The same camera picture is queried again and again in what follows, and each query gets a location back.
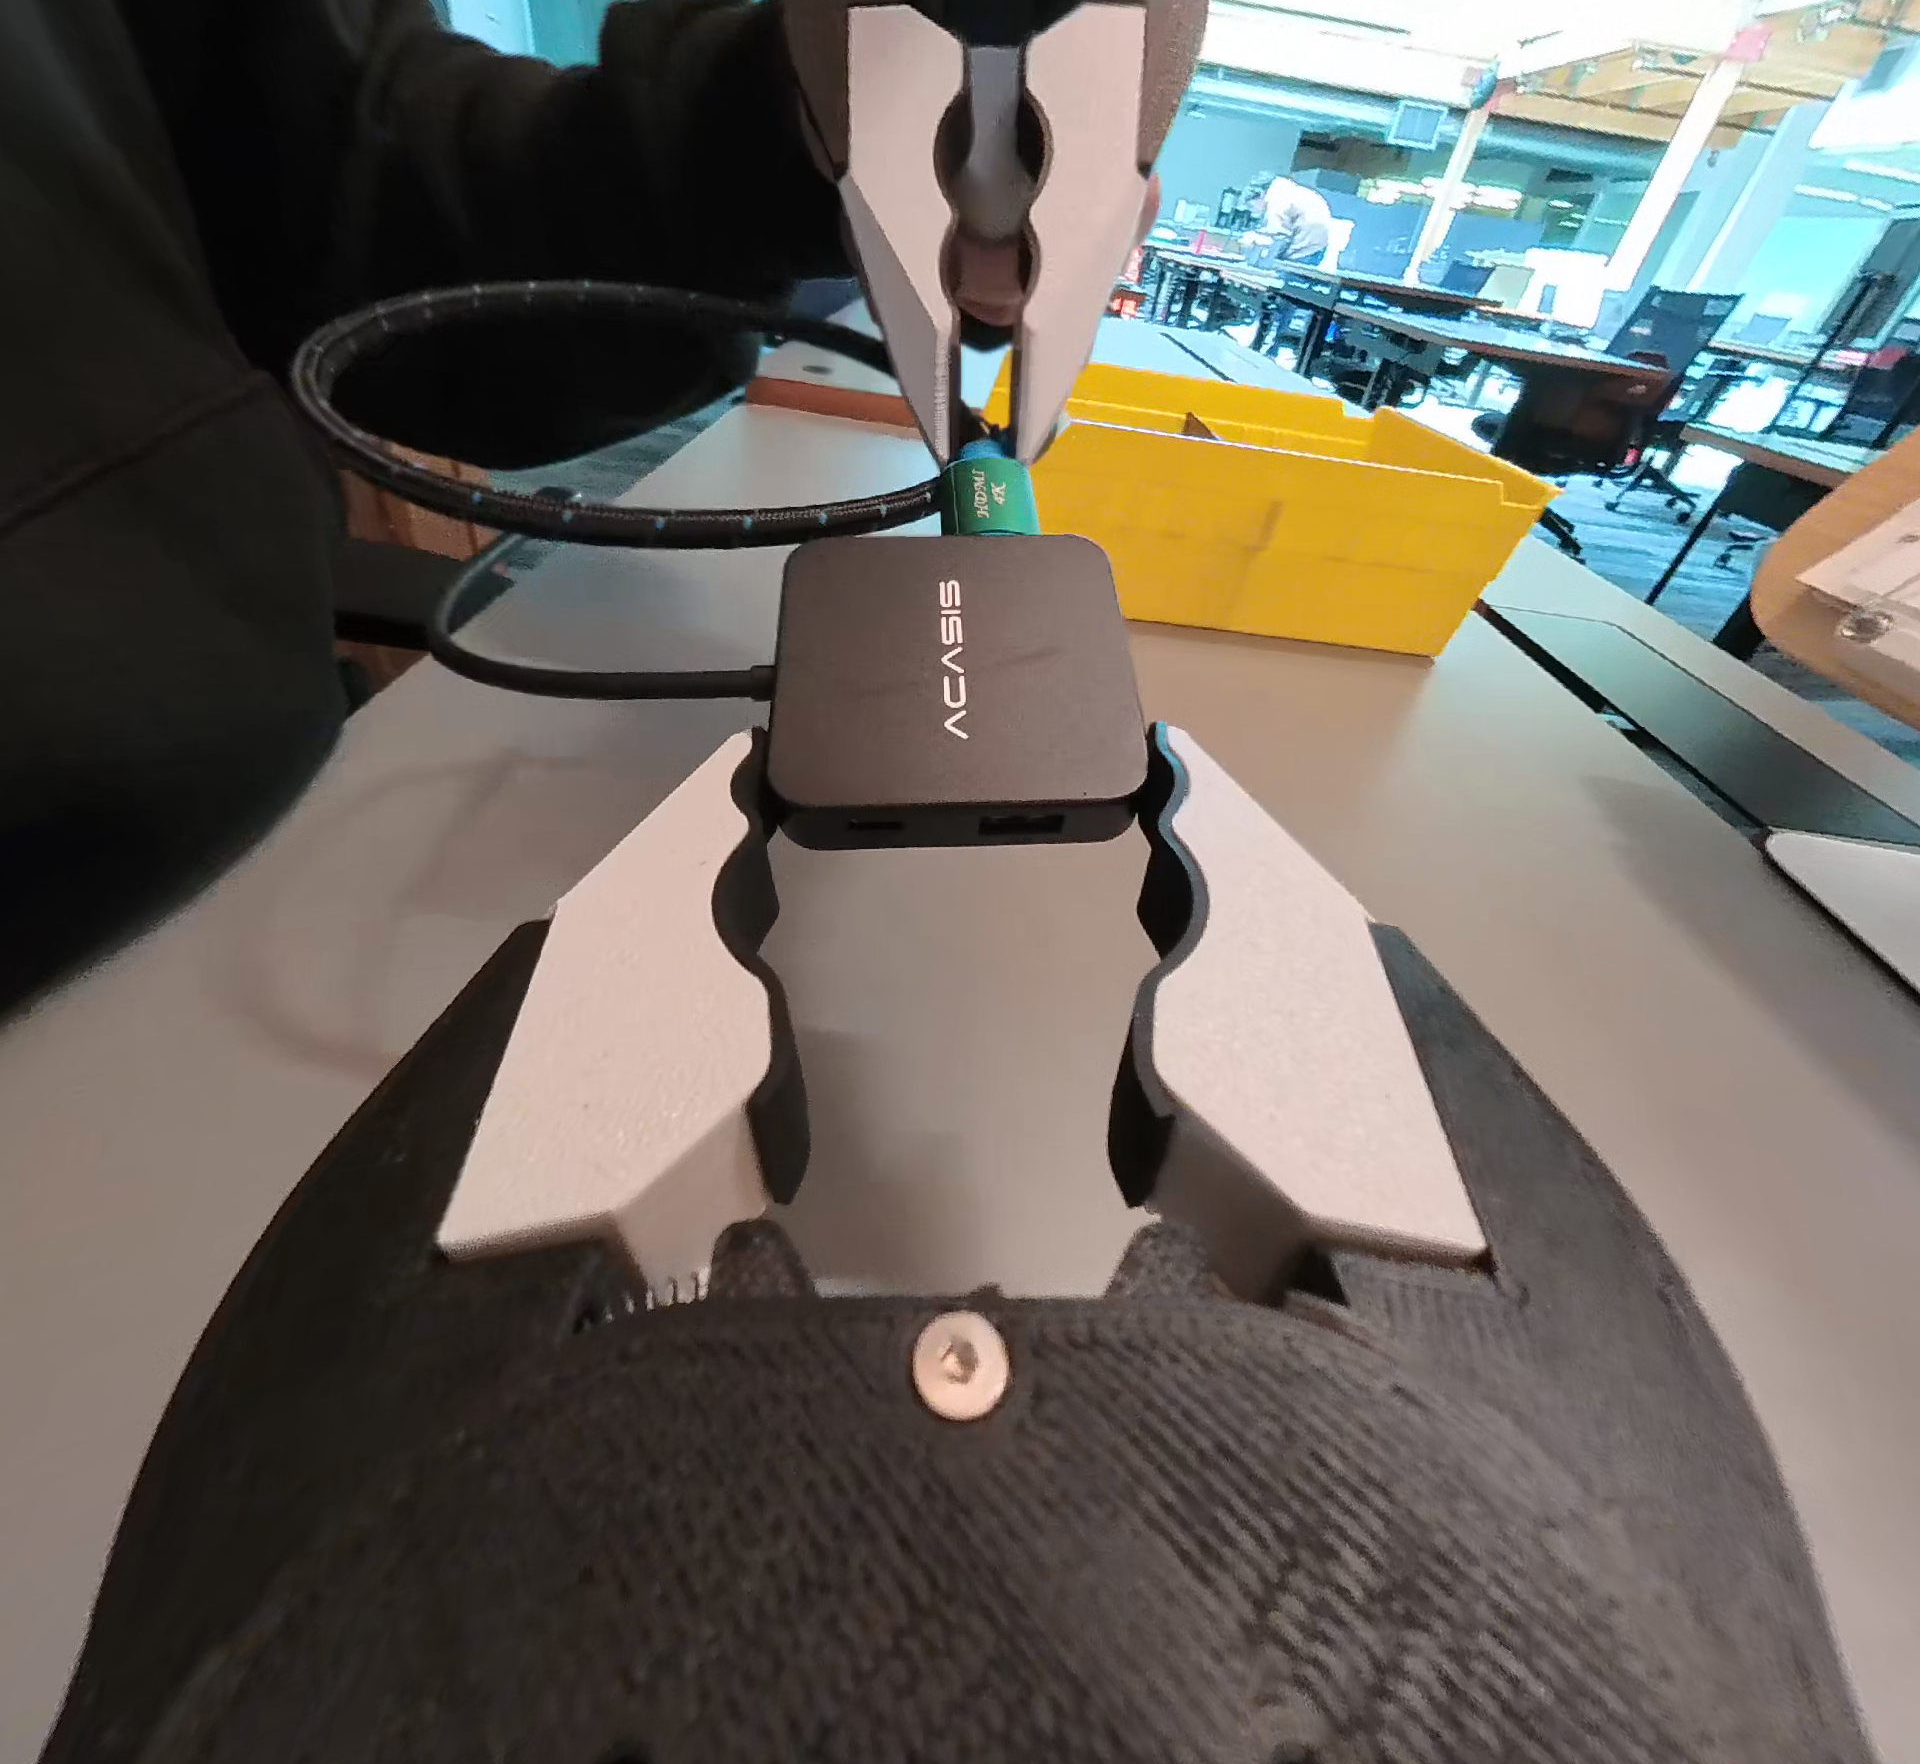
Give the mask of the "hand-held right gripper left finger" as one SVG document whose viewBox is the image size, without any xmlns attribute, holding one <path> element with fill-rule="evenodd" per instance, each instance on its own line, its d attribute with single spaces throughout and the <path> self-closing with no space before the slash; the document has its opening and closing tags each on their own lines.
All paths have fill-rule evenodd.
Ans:
<svg viewBox="0 0 1920 1764">
<path fill-rule="evenodd" d="M 648 1297 L 695 1297 L 724 1234 L 800 1192 L 763 751 L 727 736 L 554 902 L 437 1225 L 448 1261 L 591 1241 Z"/>
</svg>

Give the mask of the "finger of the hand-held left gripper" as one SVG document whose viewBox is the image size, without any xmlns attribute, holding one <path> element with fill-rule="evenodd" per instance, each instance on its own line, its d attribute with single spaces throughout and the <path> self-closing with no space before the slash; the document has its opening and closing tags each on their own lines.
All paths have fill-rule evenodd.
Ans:
<svg viewBox="0 0 1920 1764">
<path fill-rule="evenodd" d="M 1147 9 L 1133 0 L 1090 0 L 1025 44 L 1023 84 L 1043 133 L 1010 403 L 1025 465 L 1057 432 L 1141 234 L 1143 63 Z"/>
<path fill-rule="evenodd" d="M 964 94 L 964 44 L 913 4 L 858 4 L 848 43 L 848 157 L 840 177 L 868 309 L 937 462 L 964 442 L 957 305 L 945 286 L 955 210 L 941 130 Z"/>
</svg>

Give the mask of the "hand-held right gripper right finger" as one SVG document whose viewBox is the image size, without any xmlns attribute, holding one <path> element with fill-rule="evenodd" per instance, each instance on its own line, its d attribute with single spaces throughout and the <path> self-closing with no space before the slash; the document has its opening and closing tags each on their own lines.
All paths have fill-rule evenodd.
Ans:
<svg viewBox="0 0 1920 1764">
<path fill-rule="evenodd" d="M 1110 1162 L 1243 1299 L 1355 1252 L 1480 1272 L 1488 1234 L 1360 901 L 1187 728 L 1154 722 L 1141 981 Z"/>
</svg>

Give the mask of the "yellow plastic bin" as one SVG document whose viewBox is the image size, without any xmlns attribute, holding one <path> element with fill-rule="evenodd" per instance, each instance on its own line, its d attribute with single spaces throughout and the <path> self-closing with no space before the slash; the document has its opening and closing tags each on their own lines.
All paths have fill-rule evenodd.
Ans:
<svg viewBox="0 0 1920 1764">
<path fill-rule="evenodd" d="M 1035 465 L 1134 623 L 1437 658 L 1561 488 L 1400 407 L 1093 362 Z"/>
</svg>

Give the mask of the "black braided cable green plug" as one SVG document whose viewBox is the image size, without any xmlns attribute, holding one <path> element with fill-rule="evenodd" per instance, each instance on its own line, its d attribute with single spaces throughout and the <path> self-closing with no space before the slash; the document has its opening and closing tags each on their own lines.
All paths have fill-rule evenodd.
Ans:
<svg viewBox="0 0 1920 1764">
<path fill-rule="evenodd" d="M 443 478 L 423 453 L 404 453 L 401 445 L 357 426 L 335 403 L 341 380 L 375 350 L 443 326 L 500 319 L 727 327 L 738 336 L 797 339 L 885 377 L 894 375 L 894 357 L 881 336 L 771 303 L 644 283 L 504 279 L 407 292 L 317 326 L 314 333 L 303 336 L 288 365 L 291 396 L 323 442 L 343 456 L 343 465 L 373 485 L 420 509 L 518 538 L 623 552 L 727 552 L 901 529 L 937 509 L 941 488 L 933 479 L 885 495 L 768 509 L 545 500 Z"/>
</svg>

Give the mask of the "black square usb hub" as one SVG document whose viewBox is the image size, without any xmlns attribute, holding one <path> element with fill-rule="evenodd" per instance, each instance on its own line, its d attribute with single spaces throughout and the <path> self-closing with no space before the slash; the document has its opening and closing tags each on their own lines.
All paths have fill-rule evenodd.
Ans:
<svg viewBox="0 0 1920 1764">
<path fill-rule="evenodd" d="M 1147 719 L 1087 538 L 797 545 L 774 668 L 765 782 L 810 849 L 1103 842 L 1134 821 Z"/>
</svg>

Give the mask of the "person's left forearm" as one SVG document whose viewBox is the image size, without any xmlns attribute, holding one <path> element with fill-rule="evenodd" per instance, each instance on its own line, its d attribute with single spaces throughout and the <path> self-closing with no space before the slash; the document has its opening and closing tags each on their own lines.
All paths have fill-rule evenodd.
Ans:
<svg viewBox="0 0 1920 1764">
<path fill-rule="evenodd" d="M 588 64 L 504 53 L 430 0 L 335 3 L 353 60 L 341 309 L 507 279 L 777 296 L 851 275 L 787 0 L 623 0 Z"/>
</svg>

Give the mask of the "person's left hand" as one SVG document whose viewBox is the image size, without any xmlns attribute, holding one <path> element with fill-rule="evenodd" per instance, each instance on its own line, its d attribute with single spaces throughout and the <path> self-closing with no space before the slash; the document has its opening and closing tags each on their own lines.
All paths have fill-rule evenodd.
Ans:
<svg viewBox="0 0 1920 1764">
<path fill-rule="evenodd" d="M 1014 330 L 1025 312 L 1025 239 L 957 230 L 953 256 L 957 312 L 990 330 Z"/>
</svg>

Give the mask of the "dark wooden desk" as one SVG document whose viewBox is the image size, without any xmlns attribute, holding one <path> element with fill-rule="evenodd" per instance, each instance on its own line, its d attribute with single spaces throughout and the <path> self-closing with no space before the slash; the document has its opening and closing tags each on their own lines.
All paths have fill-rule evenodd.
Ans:
<svg viewBox="0 0 1920 1764">
<path fill-rule="evenodd" d="M 1633 433 L 1667 403 L 1661 370 L 1504 326 L 1445 322 L 1427 315 L 1348 305 L 1334 319 L 1368 359 L 1363 407 L 1391 407 L 1403 382 L 1431 380 L 1461 355 L 1521 380 L 1493 453 L 1544 479 L 1605 473 Z"/>
</svg>

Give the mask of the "silver laptop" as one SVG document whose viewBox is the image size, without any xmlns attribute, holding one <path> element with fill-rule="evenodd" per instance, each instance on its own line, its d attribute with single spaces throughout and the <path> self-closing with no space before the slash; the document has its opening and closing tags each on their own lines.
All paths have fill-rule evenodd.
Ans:
<svg viewBox="0 0 1920 1764">
<path fill-rule="evenodd" d="M 1763 861 L 1918 994 L 1918 845 L 1767 831 Z"/>
</svg>

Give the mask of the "black office chair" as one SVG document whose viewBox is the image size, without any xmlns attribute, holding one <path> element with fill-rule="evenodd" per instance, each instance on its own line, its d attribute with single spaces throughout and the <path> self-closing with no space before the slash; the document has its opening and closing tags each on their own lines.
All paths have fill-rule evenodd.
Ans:
<svg viewBox="0 0 1920 1764">
<path fill-rule="evenodd" d="M 1741 292 L 1653 286 L 1605 342 L 1605 350 L 1620 359 L 1655 365 L 1667 386 L 1667 403 L 1633 433 L 1627 456 L 1600 473 L 1600 483 L 1617 485 L 1605 512 L 1620 512 L 1637 492 L 1657 492 L 1681 522 L 1693 520 L 1694 500 L 1673 479 L 1684 450 L 1684 426 L 1693 417 L 1685 405 L 1694 387 L 1693 367 L 1715 357 L 1713 342 L 1738 309 Z"/>
</svg>

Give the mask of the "white paper sheet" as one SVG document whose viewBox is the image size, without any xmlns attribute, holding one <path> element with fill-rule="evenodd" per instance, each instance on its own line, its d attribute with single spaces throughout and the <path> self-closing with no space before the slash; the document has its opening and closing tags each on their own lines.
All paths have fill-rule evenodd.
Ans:
<svg viewBox="0 0 1920 1764">
<path fill-rule="evenodd" d="M 1918 672 L 1918 500 L 1797 575 L 1838 639 Z"/>
</svg>

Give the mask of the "person's black hoodie torso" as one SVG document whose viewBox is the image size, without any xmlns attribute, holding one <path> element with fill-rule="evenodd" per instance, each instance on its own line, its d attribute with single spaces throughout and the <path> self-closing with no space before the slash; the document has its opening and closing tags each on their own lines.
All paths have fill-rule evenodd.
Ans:
<svg viewBox="0 0 1920 1764">
<path fill-rule="evenodd" d="M 3 1014 L 235 862 L 350 696 L 328 296 L 341 4 L 3 0 Z"/>
</svg>

